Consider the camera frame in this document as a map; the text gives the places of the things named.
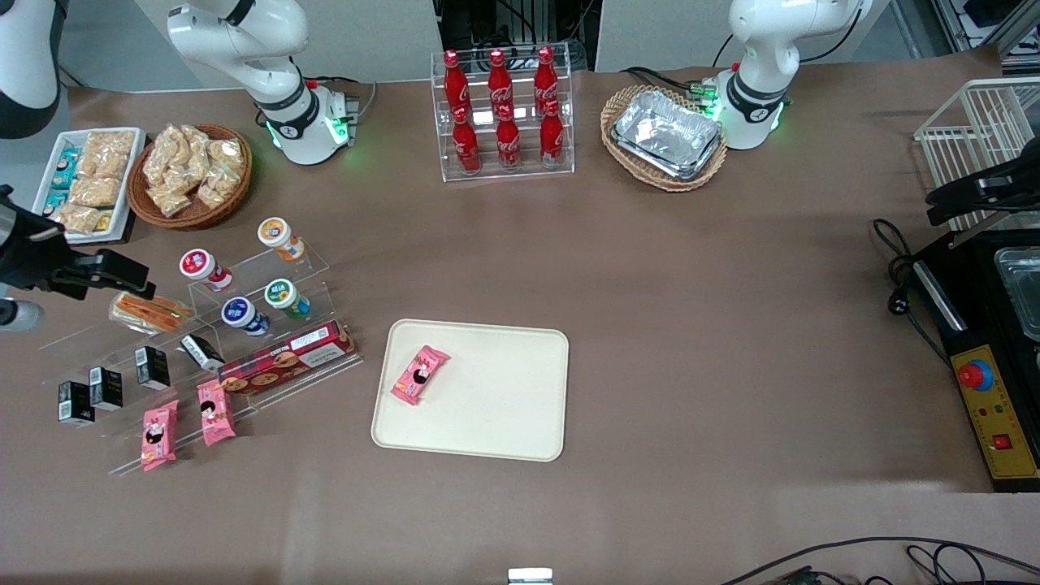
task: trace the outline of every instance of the acrylic display shelf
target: acrylic display shelf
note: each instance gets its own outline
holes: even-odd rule
[[[444,96],[444,54],[431,55],[431,85],[434,97],[434,123],[437,126],[437,145],[441,158],[441,177],[445,182],[466,179],[489,179],[524,175],[547,175],[574,172],[574,87],[571,83],[571,54],[567,43],[552,43],[555,52],[556,99],[560,102],[560,121],[564,123],[564,156],[556,169],[546,169],[541,157],[541,119],[535,116],[535,72],[538,71],[538,49],[545,45],[503,47],[505,67],[513,79],[513,107],[517,127],[520,129],[521,163],[514,172],[506,173],[498,163],[498,143],[495,136],[494,117],[488,95],[488,73],[491,71],[491,48],[459,51],[459,67],[469,79],[470,103],[473,106],[471,123],[476,131],[477,151],[482,169],[473,176],[462,172],[456,155],[451,131],[454,121]]]
[[[177,456],[190,457],[194,446],[202,444],[202,417],[199,411],[197,386],[216,378],[216,375],[199,368],[180,349],[180,339],[191,333],[208,340],[226,361],[232,361],[264,347],[277,344],[297,333],[331,320],[348,330],[347,324],[337,313],[329,287],[322,278],[329,264],[308,247],[307,254],[295,262],[282,260],[268,250],[237,264],[228,266],[234,275],[230,288],[212,292],[201,283],[192,283],[185,291],[188,299],[177,299],[193,307],[194,316],[176,334],[145,335],[111,322],[84,329],[63,339],[58,339],[41,351],[43,363],[70,364],[70,368],[45,372],[43,385],[56,398],[57,386],[66,380],[86,383],[90,367],[101,365],[123,375],[123,408],[107,412],[96,411],[96,422],[83,427],[81,432],[97,432],[106,437],[109,474],[126,475],[140,467],[140,436],[145,411],[177,399]],[[263,299],[267,283],[276,278],[291,280],[300,294],[311,302],[305,320],[289,319],[284,312],[272,309]],[[225,301],[232,297],[245,297],[270,317],[266,334],[251,337],[234,329],[220,319]],[[152,346],[166,354],[172,385],[156,391],[137,384],[133,352],[141,346]],[[342,356],[321,364],[304,375],[276,387],[250,396],[229,395],[236,423],[334,376],[362,360],[361,354]]]

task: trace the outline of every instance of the wicker basket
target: wicker basket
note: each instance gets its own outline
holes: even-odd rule
[[[152,147],[155,145],[155,143],[152,143],[145,147],[144,152],[140,153],[140,156],[137,157],[137,160],[133,163],[133,168],[130,170],[130,185],[127,187],[127,201],[130,203],[130,208],[133,209],[138,218],[153,226],[166,229],[208,228],[227,219],[242,200],[245,199],[245,193],[250,188],[250,177],[253,175],[253,151],[250,150],[250,144],[245,142],[245,138],[241,134],[225,126],[196,124],[194,127],[205,132],[207,136],[214,141],[238,138],[238,144],[242,147],[242,159],[245,161],[245,167],[241,173],[242,181],[228,196],[227,201],[222,203],[216,209],[210,209],[205,203],[199,201],[198,197],[193,197],[194,189],[192,189],[188,194],[188,198],[191,199],[191,205],[181,209],[173,218],[166,218],[162,214],[162,211],[159,211],[152,198],[149,197],[148,179],[145,178],[145,172],[142,171],[145,160],[148,159],[148,155],[152,153]]]
[[[717,172],[719,168],[722,167],[724,160],[726,160],[726,142],[725,138],[723,143],[719,145],[711,158],[708,159],[704,168],[693,181],[679,181],[670,176],[668,176],[664,171],[657,169],[656,167],[650,164],[646,160],[635,156],[634,154],[624,150],[619,147],[610,138],[610,127],[614,123],[621,118],[628,104],[631,103],[632,98],[641,92],[649,92],[651,90],[657,90],[664,92],[666,96],[675,100],[676,103],[683,105],[693,109],[694,103],[686,98],[676,94],[671,90],[665,90],[661,87],[654,87],[653,85],[632,85],[631,87],[626,87],[617,94],[613,98],[606,101],[606,105],[603,106],[603,111],[599,115],[599,130],[600,137],[603,139],[603,146],[606,150],[610,152],[610,155],[621,163],[633,177],[647,183],[648,185],[653,185],[659,189],[667,190],[670,193],[682,193],[687,190],[694,190],[695,188],[708,182]]]

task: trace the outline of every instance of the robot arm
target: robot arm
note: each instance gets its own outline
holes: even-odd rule
[[[31,136],[54,118],[68,6],[69,0],[0,0],[0,138]]]

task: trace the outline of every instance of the table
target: table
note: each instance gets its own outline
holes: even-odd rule
[[[576,78],[573,176],[454,184],[440,181],[423,83],[381,87],[358,146],[314,168],[276,152],[239,91],[76,91],[77,128],[217,122],[253,145],[254,190],[231,220],[138,225],[119,248],[160,292],[184,285],[173,266],[188,247],[237,261],[258,222],[283,215],[332,265],[366,362],[245,422],[246,436],[114,479],[104,439],[53,423],[35,351],[110,296],[26,295],[50,322],[2,339],[4,582],[501,583],[545,565],[562,584],[718,583],[870,534],[1037,561],[1037,497],[988,492],[948,372],[885,311],[887,256],[868,237],[879,215],[915,247],[938,234],[911,133],[998,71],[991,51],[803,68],[769,142],[686,195],[634,181],[600,144],[600,105],[632,82],[620,74]],[[560,459],[375,447],[380,364],[402,317],[567,333]],[[806,562],[913,576],[894,544]]]

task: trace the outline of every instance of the bottle lid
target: bottle lid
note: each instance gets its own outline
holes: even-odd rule
[[[224,323],[232,327],[241,327],[248,325],[253,317],[257,315],[257,308],[253,306],[245,297],[235,297],[229,299],[227,303],[224,304],[224,310],[220,311],[220,316],[224,319]]]
[[[260,222],[260,227],[257,228],[257,237],[264,246],[271,248],[285,246],[291,235],[289,224],[282,218],[267,218]]]
[[[276,309],[291,307],[292,303],[296,302],[298,296],[296,286],[284,278],[270,281],[270,284],[267,285],[267,290],[264,292],[267,303]]]
[[[188,250],[181,256],[181,274],[191,280],[209,278],[215,268],[216,260],[213,255],[202,248]]]

